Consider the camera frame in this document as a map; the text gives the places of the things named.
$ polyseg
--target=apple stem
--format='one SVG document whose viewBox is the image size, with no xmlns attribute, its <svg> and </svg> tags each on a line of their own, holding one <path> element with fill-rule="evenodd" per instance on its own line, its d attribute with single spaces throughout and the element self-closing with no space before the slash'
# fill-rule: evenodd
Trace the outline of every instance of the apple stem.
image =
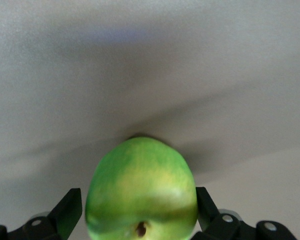
<svg viewBox="0 0 300 240">
<path fill-rule="evenodd" d="M 146 234 L 146 223 L 144 221 L 139 222 L 138 226 L 135 229 L 138 237 L 142 238 Z"/>
</svg>

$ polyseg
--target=gray surface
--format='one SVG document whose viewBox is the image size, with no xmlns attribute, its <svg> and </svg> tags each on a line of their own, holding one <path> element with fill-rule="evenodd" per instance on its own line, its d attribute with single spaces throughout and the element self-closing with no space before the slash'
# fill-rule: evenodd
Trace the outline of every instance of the gray surface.
<svg viewBox="0 0 300 240">
<path fill-rule="evenodd" d="M 300 1 L 0 0 L 0 224 L 85 200 L 137 132 L 218 208 L 300 239 Z"/>
</svg>

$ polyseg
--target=silver screw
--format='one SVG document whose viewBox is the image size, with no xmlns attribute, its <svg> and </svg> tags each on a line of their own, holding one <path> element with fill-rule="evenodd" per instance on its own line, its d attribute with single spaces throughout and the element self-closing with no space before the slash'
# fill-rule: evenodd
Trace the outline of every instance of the silver screw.
<svg viewBox="0 0 300 240">
<path fill-rule="evenodd" d="M 37 225 L 39 225 L 41 223 L 41 220 L 35 220 L 35 221 L 33 221 L 32 223 L 31 223 L 31 225 L 32 226 L 37 226 Z"/>
<path fill-rule="evenodd" d="M 224 220 L 224 221 L 226 221 L 227 223 L 232 223 L 234 220 L 233 220 L 233 218 L 231 217 L 231 216 L 229 216 L 229 215 L 224 215 L 223 217 L 222 217 L 222 219 Z"/>
<path fill-rule="evenodd" d="M 265 226 L 266 229 L 268 229 L 270 231 L 277 231 L 277 227 L 271 222 L 266 222 L 264 224 L 264 226 Z"/>
</svg>

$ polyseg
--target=apple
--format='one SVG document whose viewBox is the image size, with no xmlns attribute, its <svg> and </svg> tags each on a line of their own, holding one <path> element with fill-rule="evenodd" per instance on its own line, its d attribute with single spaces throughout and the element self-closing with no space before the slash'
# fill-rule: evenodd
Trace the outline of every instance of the apple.
<svg viewBox="0 0 300 240">
<path fill-rule="evenodd" d="M 197 216 L 186 161 L 151 137 L 124 141 L 101 159 L 85 205 L 92 240 L 188 240 Z"/>
</svg>

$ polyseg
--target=green apple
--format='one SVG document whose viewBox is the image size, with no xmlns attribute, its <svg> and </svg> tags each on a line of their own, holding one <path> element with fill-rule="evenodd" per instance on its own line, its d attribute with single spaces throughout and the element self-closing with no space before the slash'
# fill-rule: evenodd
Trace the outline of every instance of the green apple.
<svg viewBox="0 0 300 240">
<path fill-rule="evenodd" d="M 85 206 L 93 240 L 187 240 L 197 216 L 186 161 L 150 137 L 131 138 L 102 158 Z"/>
</svg>

